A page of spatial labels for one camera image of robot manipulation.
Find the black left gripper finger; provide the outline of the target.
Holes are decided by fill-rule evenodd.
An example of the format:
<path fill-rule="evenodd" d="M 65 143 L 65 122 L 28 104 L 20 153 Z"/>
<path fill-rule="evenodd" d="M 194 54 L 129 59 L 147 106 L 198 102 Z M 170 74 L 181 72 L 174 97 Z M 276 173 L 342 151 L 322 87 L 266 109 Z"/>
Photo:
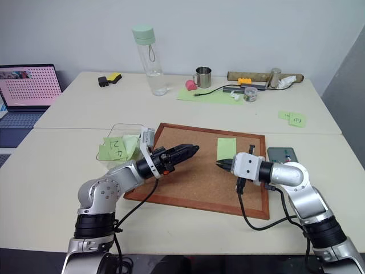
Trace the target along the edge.
<path fill-rule="evenodd" d="M 174 152 L 172 154 L 172 165 L 175 166 L 177 164 L 180 164 L 181 162 L 188 160 L 189 158 L 193 157 L 197 151 L 198 148 L 183 148 Z"/>
<path fill-rule="evenodd" d="M 195 144 L 180 144 L 172 148 L 172 156 L 194 156 L 199 150 L 199 146 Z"/>

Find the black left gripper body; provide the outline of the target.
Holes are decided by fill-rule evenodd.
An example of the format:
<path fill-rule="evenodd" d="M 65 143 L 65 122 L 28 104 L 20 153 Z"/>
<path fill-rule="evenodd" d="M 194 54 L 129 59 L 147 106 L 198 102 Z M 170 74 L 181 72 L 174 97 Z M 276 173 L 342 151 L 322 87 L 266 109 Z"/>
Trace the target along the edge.
<path fill-rule="evenodd" d="M 171 160 L 174 152 L 174 148 L 167 150 L 165 147 L 159 147 L 152 152 L 151 159 L 159 174 L 168 174 L 175 170 Z"/>

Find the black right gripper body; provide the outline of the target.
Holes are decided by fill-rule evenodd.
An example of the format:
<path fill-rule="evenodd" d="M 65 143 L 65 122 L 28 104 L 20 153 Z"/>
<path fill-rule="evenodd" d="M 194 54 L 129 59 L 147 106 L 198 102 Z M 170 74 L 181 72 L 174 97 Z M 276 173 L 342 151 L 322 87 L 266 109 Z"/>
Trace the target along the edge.
<path fill-rule="evenodd" d="M 254 152 L 254 145 L 250 145 L 249 146 L 249 154 L 253 154 Z M 223 159 L 222 160 L 222 168 L 226 171 L 229 171 L 230 168 L 232 167 L 233 164 L 233 159 Z M 246 179 L 244 178 L 238 178 L 237 182 L 236 182 L 236 192 L 240 195 L 243 194 L 244 192 L 244 188 L 245 188 L 245 184 L 246 184 Z"/>

